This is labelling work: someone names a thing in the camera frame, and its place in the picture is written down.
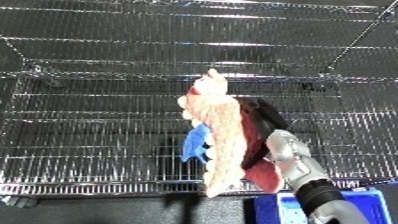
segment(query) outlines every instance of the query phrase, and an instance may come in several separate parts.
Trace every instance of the metal wire rack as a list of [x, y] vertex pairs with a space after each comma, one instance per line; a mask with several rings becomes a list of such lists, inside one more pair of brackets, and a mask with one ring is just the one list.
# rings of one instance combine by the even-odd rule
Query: metal wire rack
[[[394, 13], [263, 2], [0, 3], [0, 194], [201, 190], [176, 100], [210, 67], [263, 97], [341, 187], [398, 176]], [[244, 182], [233, 194], [258, 193]]]

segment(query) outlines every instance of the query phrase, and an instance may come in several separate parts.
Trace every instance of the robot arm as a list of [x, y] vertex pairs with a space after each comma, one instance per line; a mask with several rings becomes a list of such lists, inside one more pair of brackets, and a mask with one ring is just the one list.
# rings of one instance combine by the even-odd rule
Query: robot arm
[[311, 157], [307, 145], [286, 131], [286, 122], [272, 105], [261, 99], [258, 104], [247, 99], [238, 100], [266, 142], [270, 159], [281, 169], [310, 223], [369, 224]]
[[310, 223], [368, 224], [363, 214], [343, 198], [309, 148], [284, 130], [275, 130], [266, 144]]

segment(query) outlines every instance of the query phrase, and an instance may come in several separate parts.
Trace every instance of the blue plush fin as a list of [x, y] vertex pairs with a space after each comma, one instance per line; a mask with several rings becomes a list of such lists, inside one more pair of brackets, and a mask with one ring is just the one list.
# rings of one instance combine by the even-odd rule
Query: blue plush fin
[[182, 162], [188, 161], [190, 158], [196, 157], [202, 164], [206, 163], [204, 153], [206, 152], [205, 139], [210, 135], [210, 129], [205, 124], [200, 124], [196, 128], [188, 132], [184, 141], [183, 152], [181, 156]]

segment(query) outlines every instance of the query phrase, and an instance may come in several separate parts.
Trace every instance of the plush toy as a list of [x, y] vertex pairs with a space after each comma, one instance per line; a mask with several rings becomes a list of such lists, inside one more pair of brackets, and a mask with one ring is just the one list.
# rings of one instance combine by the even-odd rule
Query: plush toy
[[[206, 163], [203, 180], [209, 198], [240, 184], [243, 178], [267, 193], [277, 192], [283, 185], [280, 172], [267, 159], [255, 158], [264, 144], [238, 100], [227, 95], [227, 90], [226, 78], [210, 69], [178, 99], [183, 118], [192, 120], [195, 127], [184, 142], [182, 160], [197, 157]], [[204, 143], [211, 147], [206, 149]], [[209, 161], [201, 158], [203, 152]]]

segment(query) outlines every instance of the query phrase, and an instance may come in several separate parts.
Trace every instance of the blue bin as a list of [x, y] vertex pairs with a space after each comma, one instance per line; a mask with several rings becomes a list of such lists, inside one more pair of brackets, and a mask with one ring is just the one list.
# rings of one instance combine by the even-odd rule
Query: blue bin
[[[343, 191], [371, 224], [392, 224], [383, 193], [379, 190]], [[307, 218], [292, 193], [279, 193], [255, 199], [257, 224], [307, 224]]]

